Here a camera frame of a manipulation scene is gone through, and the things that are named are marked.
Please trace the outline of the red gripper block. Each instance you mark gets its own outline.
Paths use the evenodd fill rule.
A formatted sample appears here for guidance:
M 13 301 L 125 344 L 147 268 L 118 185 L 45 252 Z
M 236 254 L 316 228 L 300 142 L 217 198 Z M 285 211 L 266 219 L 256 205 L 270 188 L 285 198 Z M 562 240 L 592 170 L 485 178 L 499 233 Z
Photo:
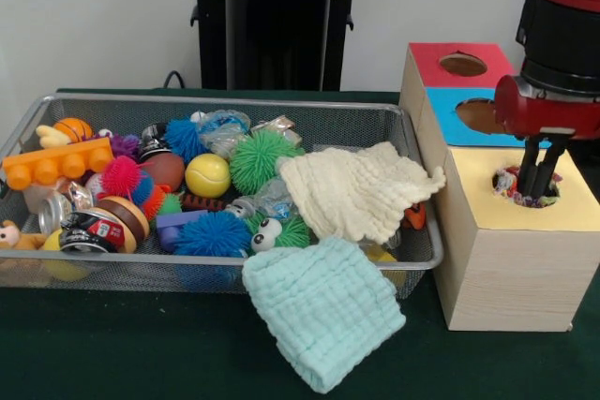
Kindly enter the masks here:
M 568 96 L 536 88 L 520 76 L 500 78 L 495 89 L 495 118 L 506 133 L 525 140 L 517 177 L 520 195 L 545 195 L 566 138 L 555 138 L 536 166 L 539 135 L 564 135 L 574 140 L 599 138 L 599 97 Z

